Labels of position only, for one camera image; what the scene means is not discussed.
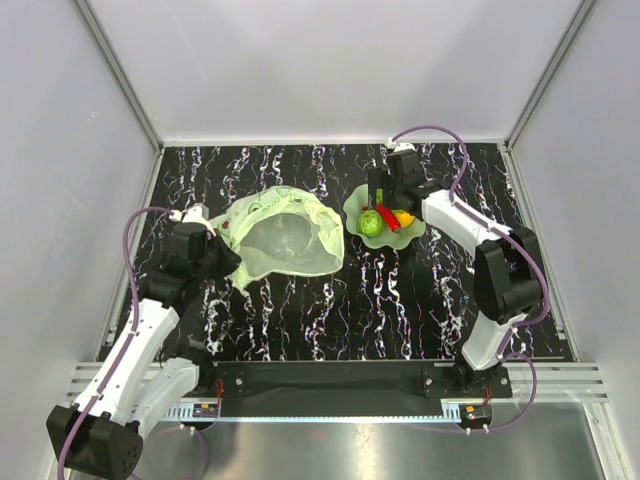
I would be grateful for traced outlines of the red fruit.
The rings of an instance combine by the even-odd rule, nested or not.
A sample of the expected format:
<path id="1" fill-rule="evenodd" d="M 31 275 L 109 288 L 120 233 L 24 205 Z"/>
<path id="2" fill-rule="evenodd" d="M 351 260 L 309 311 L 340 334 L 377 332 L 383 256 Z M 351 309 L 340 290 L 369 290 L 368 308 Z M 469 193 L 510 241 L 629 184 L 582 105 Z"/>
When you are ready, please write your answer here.
<path id="1" fill-rule="evenodd" d="M 379 204 L 375 207 L 375 210 L 392 232 L 397 232 L 402 228 L 400 221 L 390 209 L 388 209 L 384 205 Z"/>

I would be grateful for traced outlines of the orange fruit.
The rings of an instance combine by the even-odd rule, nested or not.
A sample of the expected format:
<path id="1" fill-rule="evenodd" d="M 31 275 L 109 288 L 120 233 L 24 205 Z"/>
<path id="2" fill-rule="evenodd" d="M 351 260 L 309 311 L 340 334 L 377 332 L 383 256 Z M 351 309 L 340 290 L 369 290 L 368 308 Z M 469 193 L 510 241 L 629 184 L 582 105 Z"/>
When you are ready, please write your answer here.
<path id="1" fill-rule="evenodd" d="M 393 210 L 392 213 L 400 228 L 408 228 L 415 221 L 415 217 L 404 210 Z"/>

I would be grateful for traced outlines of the green fruit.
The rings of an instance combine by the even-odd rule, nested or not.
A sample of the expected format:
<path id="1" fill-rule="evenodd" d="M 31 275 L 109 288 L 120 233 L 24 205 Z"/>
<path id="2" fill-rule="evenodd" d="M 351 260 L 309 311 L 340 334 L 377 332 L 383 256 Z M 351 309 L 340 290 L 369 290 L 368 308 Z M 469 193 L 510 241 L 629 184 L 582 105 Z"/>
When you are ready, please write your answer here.
<path id="1" fill-rule="evenodd" d="M 359 216 L 356 228 L 365 237 L 375 238 L 385 232 L 387 225 L 376 210 L 365 210 Z"/>

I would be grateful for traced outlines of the light green plastic bag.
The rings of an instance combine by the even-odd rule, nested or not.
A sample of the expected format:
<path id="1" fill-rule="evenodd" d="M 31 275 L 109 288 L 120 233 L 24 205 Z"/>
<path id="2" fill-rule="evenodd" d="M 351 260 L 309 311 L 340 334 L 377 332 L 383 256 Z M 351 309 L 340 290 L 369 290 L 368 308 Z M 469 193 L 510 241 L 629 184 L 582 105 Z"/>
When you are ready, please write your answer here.
<path id="1" fill-rule="evenodd" d="M 298 188 L 274 186 L 240 198 L 210 223 L 241 258 L 229 276 L 239 291 L 272 273 L 320 277 L 343 266 L 340 215 Z"/>

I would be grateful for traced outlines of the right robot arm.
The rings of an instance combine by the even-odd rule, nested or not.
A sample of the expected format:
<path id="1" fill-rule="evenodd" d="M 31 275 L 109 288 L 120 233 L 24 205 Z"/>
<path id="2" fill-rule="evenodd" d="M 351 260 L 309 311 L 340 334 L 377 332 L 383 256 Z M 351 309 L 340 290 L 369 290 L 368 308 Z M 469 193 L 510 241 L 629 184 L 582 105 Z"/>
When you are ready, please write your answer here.
<path id="1" fill-rule="evenodd" d="M 448 374 L 466 396 L 486 389 L 519 327 L 548 314 L 549 287 L 536 234 L 496 223 L 459 199 L 453 187 L 428 181 L 418 153 L 394 151 L 367 171 L 368 208 L 403 210 L 463 247 L 473 259 L 478 316 Z"/>

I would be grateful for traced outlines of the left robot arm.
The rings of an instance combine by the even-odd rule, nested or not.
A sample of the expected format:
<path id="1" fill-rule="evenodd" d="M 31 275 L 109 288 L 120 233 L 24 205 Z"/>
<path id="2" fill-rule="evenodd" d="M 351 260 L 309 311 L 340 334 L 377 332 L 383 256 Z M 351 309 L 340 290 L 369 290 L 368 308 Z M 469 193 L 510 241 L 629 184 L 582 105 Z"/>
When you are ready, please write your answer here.
<path id="1" fill-rule="evenodd" d="M 240 264 L 204 220 L 180 222 L 166 237 L 165 253 L 137 289 L 126 328 L 85 390 L 68 406 L 55 406 L 46 428 L 67 470 L 103 479 L 127 479 L 146 437 L 186 394 L 208 394 L 216 372 L 209 352 L 191 343 L 177 347 L 150 381 L 144 379 L 166 337 L 209 280 Z"/>

